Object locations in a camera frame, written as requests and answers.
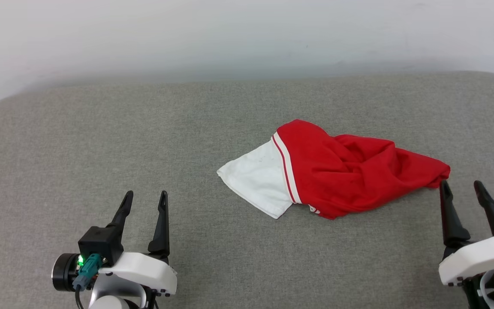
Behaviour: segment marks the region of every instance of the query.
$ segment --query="teal connector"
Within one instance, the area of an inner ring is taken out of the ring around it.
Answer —
[[[74,290],[79,289],[80,291],[85,291],[90,283],[90,280],[94,277],[94,275],[98,274],[98,270],[101,266],[102,257],[100,254],[91,254],[85,264],[79,269],[77,278],[75,278],[72,283]]]

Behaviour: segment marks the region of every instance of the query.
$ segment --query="gray fabric surface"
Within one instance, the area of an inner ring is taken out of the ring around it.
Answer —
[[[275,220],[221,182],[222,164],[295,118],[447,162],[465,227],[490,236],[472,182],[494,196],[493,74],[57,88],[0,102],[0,308],[74,308],[51,285],[57,256],[127,190],[122,242],[145,252],[163,189],[178,293],[162,309],[466,307],[437,272],[437,190],[335,221],[301,205]]]

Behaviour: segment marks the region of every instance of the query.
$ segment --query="wrinkled red fabric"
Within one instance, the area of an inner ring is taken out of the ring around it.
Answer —
[[[289,151],[301,202],[328,219],[375,209],[418,188],[437,188],[451,172],[444,162],[386,139],[332,137],[301,120],[277,132]]]

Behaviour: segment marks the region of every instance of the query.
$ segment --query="red stripe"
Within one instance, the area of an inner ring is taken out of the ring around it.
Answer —
[[[278,143],[276,142],[276,139],[272,135],[272,140],[274,141],[274,144],[276,144],[276,147],[278,147],[278,150],[280,151],[280,154],[282,155],[282,161],[283,161],[283,170],[285,171],[285,180],[287,182],[287,189],[289,190],[289,195],[291,196],[292,202],[296,204],[295,198],[292,197],[292,191],[291,191],[291,186],[289,185],[289,178],[287,176],[287,167],[285,165],[285,156],[283,155],[283,152],[281,151],[281,148],[278,146]]]

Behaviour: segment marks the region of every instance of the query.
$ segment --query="garment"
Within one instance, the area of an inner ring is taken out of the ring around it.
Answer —
[[[418,188],[438,188],[449,172],[447,164],[396,148],[392,141],[332,137],[317,125],[295,120],[217,174],[273,218],[292,203],[302,203],[335,219],[377,208]]]

